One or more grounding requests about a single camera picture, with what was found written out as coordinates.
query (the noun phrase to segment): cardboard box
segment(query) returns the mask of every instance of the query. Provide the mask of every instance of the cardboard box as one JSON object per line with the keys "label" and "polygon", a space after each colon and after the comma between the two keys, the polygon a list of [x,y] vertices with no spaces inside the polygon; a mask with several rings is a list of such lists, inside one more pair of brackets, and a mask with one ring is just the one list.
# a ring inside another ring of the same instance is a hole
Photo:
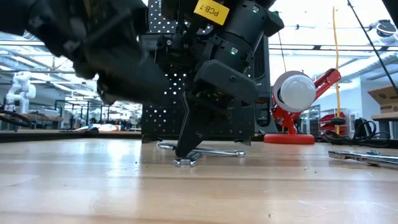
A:
{"label": "cardboard box", "polygon": [[398,112],[398,95],[392,85],[370,90],[368,93],[380,104],[380,112],[382,114]]}

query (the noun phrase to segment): black pegboard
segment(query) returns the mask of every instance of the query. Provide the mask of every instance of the black pegboard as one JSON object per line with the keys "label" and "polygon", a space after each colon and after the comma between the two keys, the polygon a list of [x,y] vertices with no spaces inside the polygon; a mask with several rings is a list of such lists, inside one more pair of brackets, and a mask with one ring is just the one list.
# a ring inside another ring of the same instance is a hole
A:
{"label": "black pegboard", "polygon": [[[173,34],[177,22],[169,21],[161,16],[159,2],[149,0],[149,23],[150,34]],[[205,30],[199,30],[199,33],[206,34],[211,31],[208,26]],[[252,77],[252,66],[246,72],[247,76]],[[185,110],[181,100],[183,91],[183,82],[187,72],[181,71],[174,74],[165,74],[170,79],[169,90],[165,97],[168,99],[163,106],[152,106],[143,104],[142,107],[142,134],[153,136],[179,135]],[[241,102],[237,101],[234,110],[232,110],[231,119],[224,122],[217,130],[214,130],[212,136],[236,136],[248,137],[254,133],[254,108],[242,108]]]}

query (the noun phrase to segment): yellow label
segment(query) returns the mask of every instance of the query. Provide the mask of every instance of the yellow label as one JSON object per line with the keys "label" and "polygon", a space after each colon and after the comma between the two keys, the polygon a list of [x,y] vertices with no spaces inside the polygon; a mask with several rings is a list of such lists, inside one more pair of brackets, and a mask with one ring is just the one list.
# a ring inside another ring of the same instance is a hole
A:
{"label": "yellow label", "polygon": [[199,0],[194,13],[219,25],[224,25],[229,9],[213,0]]}

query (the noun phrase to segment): lamp base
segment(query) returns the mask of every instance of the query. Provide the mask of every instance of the lamp base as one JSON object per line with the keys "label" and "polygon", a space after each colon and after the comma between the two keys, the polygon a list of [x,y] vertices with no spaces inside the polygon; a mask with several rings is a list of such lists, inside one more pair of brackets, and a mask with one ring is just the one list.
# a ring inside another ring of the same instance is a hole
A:
{"label": "lamp base", "polygon": [[311,134],[266,134],[264,142],[275,144],[315,144]]}

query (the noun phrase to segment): workbench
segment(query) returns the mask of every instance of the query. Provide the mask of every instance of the workbench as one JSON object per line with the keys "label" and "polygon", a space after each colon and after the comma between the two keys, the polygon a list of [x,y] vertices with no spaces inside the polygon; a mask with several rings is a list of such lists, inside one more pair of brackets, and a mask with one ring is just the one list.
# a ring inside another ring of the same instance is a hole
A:
{"label": "workbench", "polygon": [[[204,142],[245,149],[175,167],[156,142],[0,144],[2,223],[398,223],[397,170],[330,159],[369,148]],[[394,149],[384,154],[398,155]]]}

